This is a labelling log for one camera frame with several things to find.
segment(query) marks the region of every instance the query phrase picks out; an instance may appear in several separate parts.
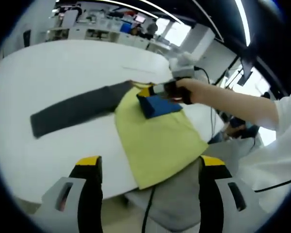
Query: monitor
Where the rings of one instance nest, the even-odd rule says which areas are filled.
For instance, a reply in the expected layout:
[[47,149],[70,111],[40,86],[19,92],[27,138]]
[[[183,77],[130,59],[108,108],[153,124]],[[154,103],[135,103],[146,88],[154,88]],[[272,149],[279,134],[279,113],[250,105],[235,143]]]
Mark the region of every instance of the monitor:
[[135,18],[135,21],[139,22],[139,23],[144,23],[144,21],[146,20],[146,18],[137,15]]

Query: human hand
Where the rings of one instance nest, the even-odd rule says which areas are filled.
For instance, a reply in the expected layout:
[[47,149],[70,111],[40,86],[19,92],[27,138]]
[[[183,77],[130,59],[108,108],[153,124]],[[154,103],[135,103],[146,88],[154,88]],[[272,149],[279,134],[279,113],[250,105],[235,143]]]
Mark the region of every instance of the human hand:
[[176,82],[177,87],[184,87],[191,92],[192,103],[202,103],[204,93],[209,84],[203,83],[196,79],[181,79]]
[[230,137],[236,138],[236,137],[239,137],[240,131],[245,130],[245,129],[246,129],[246,125],[241,125],[236,128],[228,127],[226,129],[226,134]]

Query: floor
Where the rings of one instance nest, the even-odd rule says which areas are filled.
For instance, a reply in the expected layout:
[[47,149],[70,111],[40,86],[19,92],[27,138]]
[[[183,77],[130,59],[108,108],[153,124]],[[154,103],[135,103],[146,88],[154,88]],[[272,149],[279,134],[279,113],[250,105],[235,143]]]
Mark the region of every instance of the floor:
[[[28,214],[33,214],[39,204],[30,203],[16,198],[19,206]],[[126,203],[123,197],[116,197],[103,201],[101,209],[101,223],[104,233],[140,233],[144,211]],[[146,233],[169,233],[156,222],[148,219]],[[182,233],[197,233],[199,225]]]

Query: yellow tip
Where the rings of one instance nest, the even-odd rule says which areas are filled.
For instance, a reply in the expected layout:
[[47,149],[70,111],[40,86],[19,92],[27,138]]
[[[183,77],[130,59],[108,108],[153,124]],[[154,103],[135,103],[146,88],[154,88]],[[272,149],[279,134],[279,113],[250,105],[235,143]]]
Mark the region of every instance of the yellow tip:
[[80,159],[76,165],[96,165],[99,156]]
[[201,155],[201,157],[204,159],[205,166],[219,166],[219,165],[225,165],[225,163],[218,159],[218,158],[213,158],[205,155]]
[[150,91],[149,88],[144,88],[142,89],[139,93],[139,96],[143,96],[143,97],[149,97],[150,96]]

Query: black cable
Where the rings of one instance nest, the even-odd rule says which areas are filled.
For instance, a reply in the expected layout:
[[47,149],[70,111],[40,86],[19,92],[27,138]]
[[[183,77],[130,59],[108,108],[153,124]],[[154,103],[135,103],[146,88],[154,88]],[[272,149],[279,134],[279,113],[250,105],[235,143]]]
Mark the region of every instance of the black cable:
[[[201,67],[194,67],[194,70],[202,70],[205,73],[205,75],[207,76],[208,84],[211,85],[209,75],[208,75],[208,73],[203,68],[201,68]],[[212,121],[212,111],[213,111],[213,108],[210,109],[211,139],[213,138],[213,135],[215,133],[215,124],[216,124],[216,119],[217,119],[217,117],[215,117],[215,119],[214,119],[214,125],[213,125],[213,121]]]
[[274,185],[274,186],[271,186],[271,187],[268,187],[268,188],[264,188],[264,189],[260,189],[260,190],[255,190],[255,192],[256,193],[265,192],[265,191],[268,191],[268,190],[271,190],[271,189],[274,189],[274,188],[278,188],[278,187],[281,187],[281,186],[285,186],[285,185],[290,184],[290,183],[291,183],[291,180],[286,181],[286,182],[283,182],[283,183],[280,183],[280,184],[277,184],[277,185]]
[[141,233],[145,233],[146,232],[147,217],[149,215],[149,211],[150,211],[150,208],[151,208],[151,205],[152,205],[152,200],[153,200],[153,196],[154,196],[154,193],[155,193],[155,189],[156,189],[156,185],[153,186],[153,188],[152,188],[150,199],[149,199],[149,202],[148,202],[146,210],[145,210],[145,216],[144,216],[144,220],[142,222]]

